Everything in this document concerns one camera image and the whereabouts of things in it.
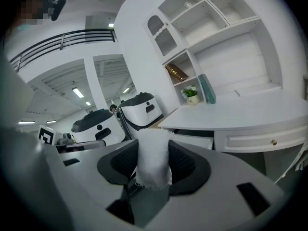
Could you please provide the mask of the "black railing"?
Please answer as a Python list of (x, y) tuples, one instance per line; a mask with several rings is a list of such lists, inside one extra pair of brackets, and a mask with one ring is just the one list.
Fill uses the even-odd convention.
[(85, 43), (98, 42), (118, 42), (116, 33), (113, 29), (82, 29), (70, 31), (42, 40), (10, 60), (10, 63), (16, 72), (24, 68), (34, 60), (54, 51), (61, 51), (70, 46)]

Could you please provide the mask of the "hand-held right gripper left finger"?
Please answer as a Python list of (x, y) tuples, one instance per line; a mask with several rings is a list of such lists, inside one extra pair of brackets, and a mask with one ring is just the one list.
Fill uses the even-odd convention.
[(128, 180), (137, 165), (138, 141), (59, 154), (45, 146), (57, 190), (73, 231), (142, 231), (133, 225)]

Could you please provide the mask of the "potted flower plant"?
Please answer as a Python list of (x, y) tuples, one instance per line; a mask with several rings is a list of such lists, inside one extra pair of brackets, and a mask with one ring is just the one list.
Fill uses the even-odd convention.
[(199, 103), (198, 90), (195, 85), (189, 85), (181, 90), (183, 97), (187, 100), (187, 104), (196, 105)]

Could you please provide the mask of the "white black mobile robot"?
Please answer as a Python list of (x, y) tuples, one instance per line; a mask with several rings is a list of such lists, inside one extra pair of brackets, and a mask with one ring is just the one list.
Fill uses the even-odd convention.
[(149, 128), (164, 117), (155, 97), (147, 92), (122, 102), (117, 108), (117, 114), (131, 139), (137, 138), (139, 130)]

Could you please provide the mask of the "closed desk drawer with knob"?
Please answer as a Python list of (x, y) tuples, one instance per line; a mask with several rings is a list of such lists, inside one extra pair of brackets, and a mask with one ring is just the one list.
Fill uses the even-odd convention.
[(306, 142), (308, 126), (256, 135), (228, 135), (225, 149), (233, 151), (273, 151)]

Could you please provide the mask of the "teal book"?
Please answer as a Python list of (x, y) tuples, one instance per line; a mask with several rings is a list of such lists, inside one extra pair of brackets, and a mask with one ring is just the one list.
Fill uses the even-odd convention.
[(201, 83), (206, 102), (209, 103), (209, 104), (215, 104), (216, 103), (216, 95), (215, 95), (215, 92), (214, 92), (208, 78), (206, 77), (206, 75), (201, 74), (201, 75), (198, 76), (198, 79)]

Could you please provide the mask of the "white frayed cloth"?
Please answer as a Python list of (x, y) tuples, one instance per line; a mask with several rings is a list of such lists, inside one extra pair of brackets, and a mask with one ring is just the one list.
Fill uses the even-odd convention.
[(137, 133), (138, 161), (136, 183), (158, 191), (171, 183), (168, 142), (173, 133), (158, 128), (145, 128)]

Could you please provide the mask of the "brown book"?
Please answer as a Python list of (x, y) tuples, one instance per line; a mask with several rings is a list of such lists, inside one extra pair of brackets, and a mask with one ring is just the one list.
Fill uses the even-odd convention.
[(168, 71), (170, 75), (175, 77), (179, 82), (185, 81), (189, 77), (175, 64), (168, 63), (165, 65), (165, 69)]

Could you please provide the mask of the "person's torso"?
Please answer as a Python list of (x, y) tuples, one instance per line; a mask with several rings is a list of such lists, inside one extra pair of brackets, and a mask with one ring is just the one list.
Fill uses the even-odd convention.
[(32, 89), (14, 71), (0, 36), (0, 231), (73, 231), (38, 140), (21, 132)]

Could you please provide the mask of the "white desk with hutch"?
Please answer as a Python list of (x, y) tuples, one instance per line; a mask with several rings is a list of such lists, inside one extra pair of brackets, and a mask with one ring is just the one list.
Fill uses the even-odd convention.
[[(275, 183), (291, 177), (305, 143), (273, 151), (225, 149), (228, 135), (256, 135), (308, 126), (303, 99), (302, 42), (282, 0), (146, 0), (144, 27), (158, 75), (150, 81), (162, 109), (163, 128), (214, 132), (216, 150), (234, 155), (262, 153), (265, 174)], [(194, 5), (185, 9), (185, 2)], [(179, 82), (165, 69), (175, 64), (189, 78)], [(216, 95), (206, 102), (198, 76)], [(181, 90), (195, 85), (199, 103)]]

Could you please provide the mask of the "white drawer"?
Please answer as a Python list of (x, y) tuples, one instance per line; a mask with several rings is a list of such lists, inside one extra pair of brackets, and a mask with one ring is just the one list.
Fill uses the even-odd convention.
[(214, 150), (214, 132), (209, 130), (188, 130), (168, 128), (172, 132), (172, 140), (196, 145), (209, 150)]

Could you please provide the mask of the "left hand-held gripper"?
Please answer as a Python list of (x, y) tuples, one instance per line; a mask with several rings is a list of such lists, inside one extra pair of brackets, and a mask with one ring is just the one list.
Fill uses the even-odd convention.
[(58, 153), (86, 151), (106, 146), (104, 140), (74, 143), (70, 133), (60, 133), (46, 126), (39, 127), (38, 139), (43, 144), (55, 146)]

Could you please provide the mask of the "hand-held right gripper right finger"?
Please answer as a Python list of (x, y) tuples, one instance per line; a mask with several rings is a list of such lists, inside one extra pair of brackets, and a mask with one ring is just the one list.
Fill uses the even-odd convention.
[(172, 185), (146, 231), (261, 231), (283, 192), (241, 159), (169, 141)]

